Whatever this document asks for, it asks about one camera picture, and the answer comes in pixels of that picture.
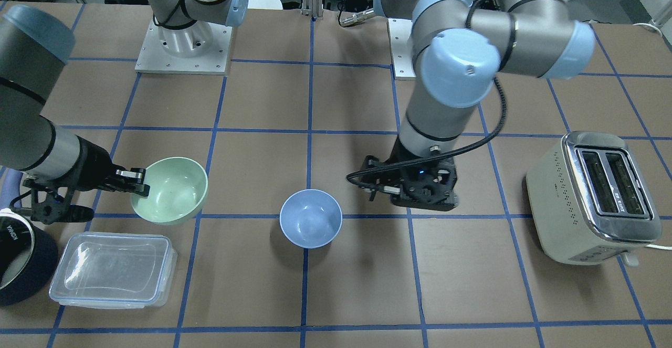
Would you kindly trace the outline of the cream toaster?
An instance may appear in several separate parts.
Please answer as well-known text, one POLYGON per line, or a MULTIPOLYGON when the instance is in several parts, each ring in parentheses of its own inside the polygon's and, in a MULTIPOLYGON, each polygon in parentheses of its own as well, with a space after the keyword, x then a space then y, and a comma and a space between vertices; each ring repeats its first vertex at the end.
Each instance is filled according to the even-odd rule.
POLYGON ((533 223, 544 253, 568 265, 599 265, 662 237, 662 222, 640 166, 622 138, 597 131, 562 136, 526 174, 533 223))

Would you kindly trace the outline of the clear plastic food container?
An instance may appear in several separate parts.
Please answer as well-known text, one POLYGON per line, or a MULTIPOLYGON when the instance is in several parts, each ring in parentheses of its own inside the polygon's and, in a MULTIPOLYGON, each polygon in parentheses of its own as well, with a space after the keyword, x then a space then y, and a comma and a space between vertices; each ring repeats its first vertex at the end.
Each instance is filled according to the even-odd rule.
POLYGON ((68 307, 161 307, 177 258, 166 236, 84 231, 65 245, 48 294, 68 307))

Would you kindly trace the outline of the green bowl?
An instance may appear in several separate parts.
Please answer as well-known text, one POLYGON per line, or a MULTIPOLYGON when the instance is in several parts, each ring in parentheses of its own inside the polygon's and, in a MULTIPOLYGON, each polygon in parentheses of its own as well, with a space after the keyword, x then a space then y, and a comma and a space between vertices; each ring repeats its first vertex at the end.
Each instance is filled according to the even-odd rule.
POLYGON ((144 177, 147 196, 131 195, 135 214, 157 225, 178 225, 202 211, 208 199, 208 173, 189 157, 166 157, 154 162, 144 177))

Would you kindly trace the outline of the dark blue saucepan with lid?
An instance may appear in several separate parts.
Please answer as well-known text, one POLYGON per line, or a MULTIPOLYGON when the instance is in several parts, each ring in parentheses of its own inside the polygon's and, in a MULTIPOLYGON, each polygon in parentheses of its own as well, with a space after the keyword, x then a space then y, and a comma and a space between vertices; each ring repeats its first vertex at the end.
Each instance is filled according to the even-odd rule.
POLYGON ((57 266, 58 247, 45 231, 19 213, 22 173, 7 170, 2 184, 1 212, 1 305, 9 307, 36 295, 57 266))

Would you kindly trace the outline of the blue bowl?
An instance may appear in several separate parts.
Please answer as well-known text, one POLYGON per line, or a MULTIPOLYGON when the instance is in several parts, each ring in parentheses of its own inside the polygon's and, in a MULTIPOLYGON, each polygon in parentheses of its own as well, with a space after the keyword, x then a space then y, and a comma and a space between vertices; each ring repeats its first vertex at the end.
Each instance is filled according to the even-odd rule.
POLYGON ((321 248, 331 243, 343 224, 340 204, 329 193, 307 188, 288 197, 279 212, 279 227, 294 245, 321 248))

